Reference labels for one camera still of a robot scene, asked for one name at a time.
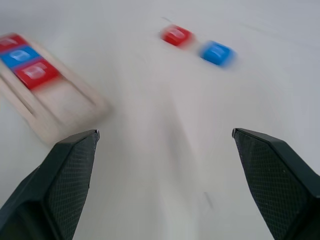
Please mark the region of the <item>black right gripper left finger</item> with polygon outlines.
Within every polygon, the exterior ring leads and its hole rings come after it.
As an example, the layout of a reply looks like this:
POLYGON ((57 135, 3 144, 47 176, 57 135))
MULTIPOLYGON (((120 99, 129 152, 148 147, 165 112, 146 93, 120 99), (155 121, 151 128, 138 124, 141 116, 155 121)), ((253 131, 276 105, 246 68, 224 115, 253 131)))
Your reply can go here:
POLYGON ((71 240, 88 191, 100 133, 71 135, 50 150, 0 209, 2 240, 71 240))

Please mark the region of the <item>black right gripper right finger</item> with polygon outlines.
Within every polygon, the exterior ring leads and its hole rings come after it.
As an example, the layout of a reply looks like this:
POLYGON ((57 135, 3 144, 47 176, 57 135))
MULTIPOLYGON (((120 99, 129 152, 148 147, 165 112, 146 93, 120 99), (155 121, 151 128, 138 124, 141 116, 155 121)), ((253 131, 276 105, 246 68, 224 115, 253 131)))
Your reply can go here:
POLYGON ((234 128, 249 191, 275 240, 320 238, 320 176, 283 140, 234 128))

